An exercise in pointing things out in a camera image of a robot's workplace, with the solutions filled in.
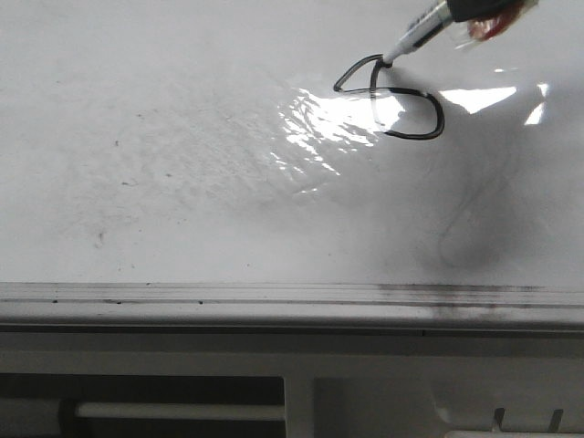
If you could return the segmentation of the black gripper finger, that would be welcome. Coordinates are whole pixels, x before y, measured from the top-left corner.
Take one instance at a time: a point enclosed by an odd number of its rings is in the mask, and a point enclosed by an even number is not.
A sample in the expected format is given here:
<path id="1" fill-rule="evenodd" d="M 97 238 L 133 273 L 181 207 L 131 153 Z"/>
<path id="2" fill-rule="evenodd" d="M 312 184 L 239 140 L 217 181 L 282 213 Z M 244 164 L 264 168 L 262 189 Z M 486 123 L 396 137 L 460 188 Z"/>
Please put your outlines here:
<path id="1" fill-rule="evenodd" d="M 447 0 L 450 16 L 455 23 L 491 18 L 518 4 L 517 0 Z"/>

